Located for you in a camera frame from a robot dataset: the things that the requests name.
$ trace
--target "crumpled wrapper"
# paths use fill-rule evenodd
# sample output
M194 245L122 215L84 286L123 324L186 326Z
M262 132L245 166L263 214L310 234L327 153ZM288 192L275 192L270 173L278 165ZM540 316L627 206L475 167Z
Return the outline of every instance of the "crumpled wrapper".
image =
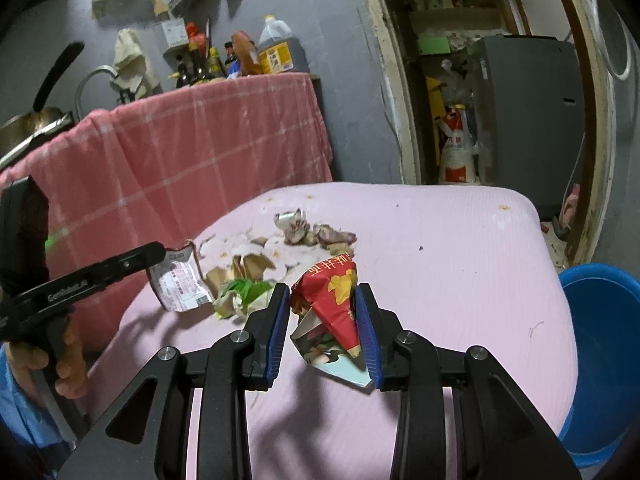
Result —
M357 283L355 262L348 254L339 254L312 266L291 291L292 311L306 316L312 309L351 357L360 355L351 305L351 293Z
M306 221L305 212L300 208L295 211L287 211L274 215L273 222L278 229L284 232L284 239L287 244L299 244L309 231L309 224Z
M291 340L307 363L367 388L371 378L351 304L356 282L356 264L348 254L338 254L305 272L292 288L291 309L300 319Z
M191 240L178 250L167 249L164 260L149 267L146 276L160 304L169 312L186 312L213 302Z

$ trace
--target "frying pan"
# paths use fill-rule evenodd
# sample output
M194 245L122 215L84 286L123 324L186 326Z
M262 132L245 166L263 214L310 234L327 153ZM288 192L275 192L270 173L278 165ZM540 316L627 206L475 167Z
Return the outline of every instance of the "frying pan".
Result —
M0 156L7 154L38 130L64 117L65 114L60 108L45 108L44 105L60 77L83 50L82 41L69 43L44 78L33 100L33 111L15 116L0 127Z

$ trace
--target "human hand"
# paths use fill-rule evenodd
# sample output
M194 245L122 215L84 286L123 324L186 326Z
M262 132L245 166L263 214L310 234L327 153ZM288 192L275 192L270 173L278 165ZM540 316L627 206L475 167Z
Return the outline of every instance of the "human hand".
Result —
M77 399L86 394L87 376L78 326L72 318L67 321L62 340L65 350L56 365L56 372L60 377L56 381L56 391L67 399ZM46 367L49 355L28 343L17 342L7 345L6 357L18 385L31 400L42 405L31 371Z

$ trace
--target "paper packaging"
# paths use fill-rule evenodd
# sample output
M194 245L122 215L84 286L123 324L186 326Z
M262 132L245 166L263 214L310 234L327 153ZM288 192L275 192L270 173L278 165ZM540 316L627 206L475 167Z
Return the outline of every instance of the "paper packaging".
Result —
M213 303L191 241L180 250L167 249L164 260L149 267L146 275L160 304L169 312L186 312Z
M170 54L180 49L186 50L189 45L189 37L182 18L166 20L154 27L156 41L160 52Z
M300 316L291 340L309 364L365 387L371 379L351 303L357 281L356 264L348 254L333 256L305 272L291 291L291 309Z

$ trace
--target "tabletop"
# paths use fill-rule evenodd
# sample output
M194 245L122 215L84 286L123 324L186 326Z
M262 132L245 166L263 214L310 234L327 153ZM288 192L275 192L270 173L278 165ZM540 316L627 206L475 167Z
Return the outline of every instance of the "tabletop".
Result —
M358 280L370 283L379 306L395 311L405 329L443 348L487 347L559 433L574 397L577 353L568 303L526 198L479 186L286 187L229 212L196 243L212 235L276 235L273 215L296 208L311 223L358 235ZM216 255L200 263L207 272L217 266ZM290 316L289 334L296 321ZM90 416L95 420L158 349L206 348L239 326L208 309L165 312L147 285L91 370ZM445 408L453 479L448 388ZM399 394L363 392L324 375L288 337L272 389L248 392L246 409L256 479L388 479ZM198 396L191 421L188 478L194 478Z

